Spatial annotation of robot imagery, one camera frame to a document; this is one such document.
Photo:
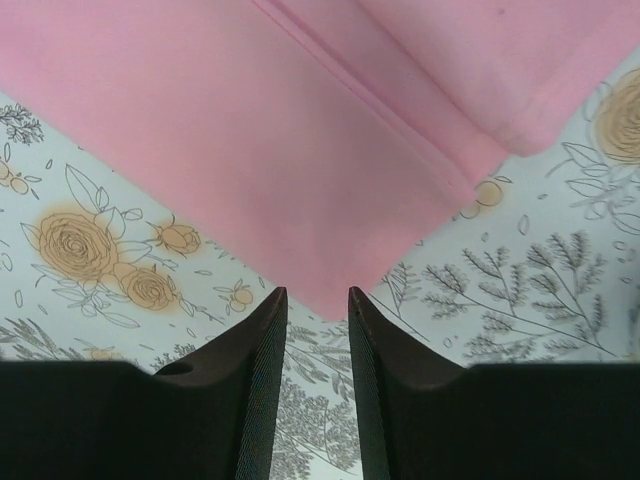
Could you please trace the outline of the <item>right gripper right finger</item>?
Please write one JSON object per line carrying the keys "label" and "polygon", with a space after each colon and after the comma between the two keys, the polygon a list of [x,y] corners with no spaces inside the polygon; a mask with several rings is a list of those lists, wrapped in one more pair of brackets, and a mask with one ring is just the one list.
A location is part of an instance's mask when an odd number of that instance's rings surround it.
{"label": "right gripper right finger", "polygon": [[462,367],[352,288],[348,330],[367,479],[635,479],[639,368]]}

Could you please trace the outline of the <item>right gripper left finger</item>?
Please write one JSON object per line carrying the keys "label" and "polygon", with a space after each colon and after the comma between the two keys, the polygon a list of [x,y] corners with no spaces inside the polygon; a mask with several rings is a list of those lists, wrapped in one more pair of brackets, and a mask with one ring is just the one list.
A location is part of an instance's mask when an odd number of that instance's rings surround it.
{"label": "right gripper left finger", "polygon": [[266,479],[288,297],[155,374],[118,361],[5,361],[5,479]]}

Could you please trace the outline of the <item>pink t shirt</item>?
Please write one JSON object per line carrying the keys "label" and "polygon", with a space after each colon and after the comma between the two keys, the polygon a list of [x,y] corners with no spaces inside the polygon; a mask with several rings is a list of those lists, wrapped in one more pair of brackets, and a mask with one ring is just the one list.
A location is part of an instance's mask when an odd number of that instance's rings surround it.
{"label": "pink t shirt", "polygon": [[1,89],[338,320],[638,43],[635,1],[5,1]]}

